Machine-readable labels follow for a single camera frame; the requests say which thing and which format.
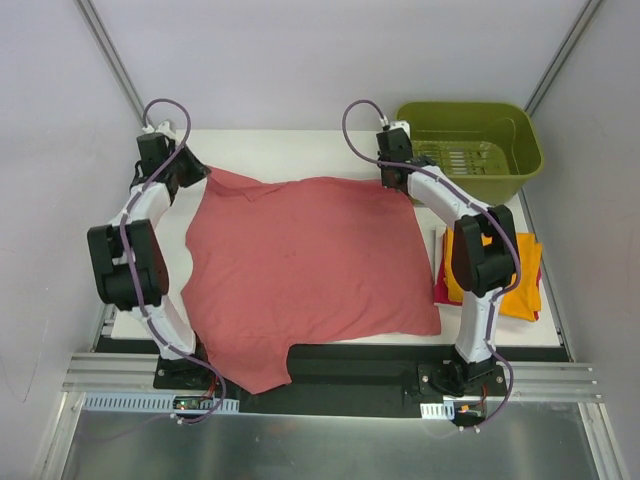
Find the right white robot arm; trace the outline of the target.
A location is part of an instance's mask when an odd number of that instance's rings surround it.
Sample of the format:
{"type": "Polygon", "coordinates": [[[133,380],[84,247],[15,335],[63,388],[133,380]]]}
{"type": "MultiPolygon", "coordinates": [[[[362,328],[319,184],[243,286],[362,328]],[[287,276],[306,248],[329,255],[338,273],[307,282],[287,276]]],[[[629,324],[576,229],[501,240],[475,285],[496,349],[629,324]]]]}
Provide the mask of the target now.
{"type": "Polygon", "coordinates": [[[444,395],[473,394],[494,371],[499,308],[521,276],[512,212],[469,196],[428,157],[416,155],[402,122],[385,120],[376,140],[382,185],[430,208],[453,231],[451,269],[463,290],[460,329],[451,361],[436,368],[429,383],[444,395]]]}

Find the pink red t shirt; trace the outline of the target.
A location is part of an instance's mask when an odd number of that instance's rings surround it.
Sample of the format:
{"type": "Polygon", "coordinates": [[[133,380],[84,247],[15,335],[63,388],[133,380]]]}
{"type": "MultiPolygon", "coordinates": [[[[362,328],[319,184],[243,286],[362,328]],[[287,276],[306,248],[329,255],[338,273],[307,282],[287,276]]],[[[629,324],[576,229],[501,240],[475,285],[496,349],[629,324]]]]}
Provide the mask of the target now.
{"type": "Polygon", "coordinates": [[[376,182],[216,169],[186,245],[189,321],[214,367],[253,394],[290,382],[298,344],[441,332],[414,207],[376,182]]]}

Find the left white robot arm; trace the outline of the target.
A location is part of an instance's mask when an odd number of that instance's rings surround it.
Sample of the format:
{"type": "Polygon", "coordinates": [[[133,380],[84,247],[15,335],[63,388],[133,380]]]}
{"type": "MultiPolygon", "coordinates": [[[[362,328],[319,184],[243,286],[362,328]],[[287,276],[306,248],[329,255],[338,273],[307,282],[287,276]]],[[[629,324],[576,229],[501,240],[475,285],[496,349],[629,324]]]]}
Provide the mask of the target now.
{"type": "Polygon", "coordinates": [[[146,330],[162,358],[181,359],[177,377],[188,388],[199,389],[209,382],[212,367],[194,355],[197,336],[169,297],[169,270],[156,235],[178,192],[202,183],[210,173],[178,140],[169,120],[143,129],[129,197],[109,223],[87,231],[87,243],[103,303],[146,330]]]}

